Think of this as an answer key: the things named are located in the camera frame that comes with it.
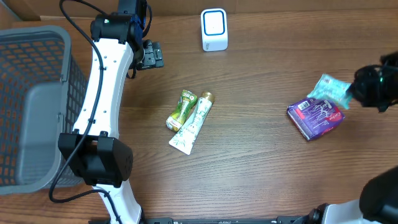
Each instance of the barcode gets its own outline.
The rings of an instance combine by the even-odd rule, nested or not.
[[[300,110],[304,110],[305,108],[309,107],[310,104],[307,101],[304,101],[303,103],[298,105],[298,108],[300,108]]]

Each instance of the wooden tabletop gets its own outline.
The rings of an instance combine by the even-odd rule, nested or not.
[[[89,32],[91,20],[77,23]],[[64,27],[85,74],[88,43]],[[354,72],[398,49],[398,9],[228,15],[229,44],[201,49],[199,16],[154,17],[148,38],[165,67],[126,80],[120,140],[134,151],[130,182],[148,217],[270,218],[359,198],[372,177],[397,164],[398,107],[379,114],[357,102],[330,134],[306,142],[286,116],[322,73],[351,82]],[[169,146],[165,120],[183,89],[216,101],[192,154]],[[67,197],[90,187],[57,189]],[[0,197],[3,223],[86,223],[106,218],[99,195],[54,204],[48,190]]]

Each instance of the gray plastic basket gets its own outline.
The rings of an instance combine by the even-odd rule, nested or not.
[[[0,31],[0,195],[50,186],[65,162],[59,134],[72,132],[86,87],[61,27]],[[57,187],[81,181],[68,168]]]

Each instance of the white tube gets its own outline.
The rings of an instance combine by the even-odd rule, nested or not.
[[[213,94],[207,91],[204,91],[201,94],[201,97],[199,98],[198,104],[192,115],[175,134],[175,136],[169,141],[171,146],[187,155],[191,154],[192,147],[197,140],[200,128],[205,122],[206,116],[209,113],[214,100],[215,97]]]

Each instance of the white box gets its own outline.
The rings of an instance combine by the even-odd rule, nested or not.
[[[203,50],[225,50],[228,46],[228,28],[224,9],[206,9],[201,12],[200,20]]]

